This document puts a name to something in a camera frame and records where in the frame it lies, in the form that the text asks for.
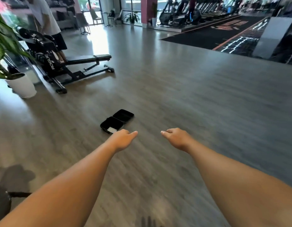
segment open black case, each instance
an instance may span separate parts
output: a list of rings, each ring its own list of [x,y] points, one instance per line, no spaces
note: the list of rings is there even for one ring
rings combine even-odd
[[[121,129],[124,126],[124,124],[127,123],[133,117],[134,117],[133,113],[121,109],[112,117],[109,117],[104,122],[102,122],[100,127],[108,134],[112,134]]]

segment black mat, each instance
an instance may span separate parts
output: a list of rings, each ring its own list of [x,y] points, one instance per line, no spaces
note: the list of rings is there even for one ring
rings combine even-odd
[[[163,41],[185,44],[194,47],[214,49],[226,40],[249,28],[264,17],[240,16],[215,23],[186,33],[164,38]]]

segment white t-shirt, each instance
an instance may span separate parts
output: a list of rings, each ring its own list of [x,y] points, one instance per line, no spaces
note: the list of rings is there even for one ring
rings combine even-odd
[[[47,30],[44,31],[47,35],[55,35],[61,32],[55,18],[52,15],[52,12],[45,0],[33,0],[33,4],[30,4],[27,0],[25,0],[25,3],[30,8],[32,14],[35,16],[35,18],[40,23],[41,27],[44,26],[43,22],[43,16],[42,14],[46,14],[49,16],[50,19],[50,25],[48,26]]]

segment white pot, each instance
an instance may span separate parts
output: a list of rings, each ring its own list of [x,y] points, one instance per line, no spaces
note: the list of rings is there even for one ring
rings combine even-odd
[[[15,80],[5,81],[14,90],[14,92],[22,98],[30,98],[37,93],[34,84],[31,82],[27,75],[24,75]]]
[[[156,17],[153,17],[153,18],[152,18],[152,26],[153,26],[153,27],[156,26],[156,21],[157,21],[157,18],[156,18]]]

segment gray floor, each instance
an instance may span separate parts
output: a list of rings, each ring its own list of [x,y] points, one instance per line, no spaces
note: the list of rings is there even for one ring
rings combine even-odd
[[[139,136],[111,161],[86,226],[228,226],[188,155],[160,131],[200,142],[292,186],[292,66],[160,41],[166,32],[91,27],[66,32],[67,55],[110,53],[115,75],[45,84],[22,100],[0,81],[0,183],[35,191],[108,138],[123,108]]]

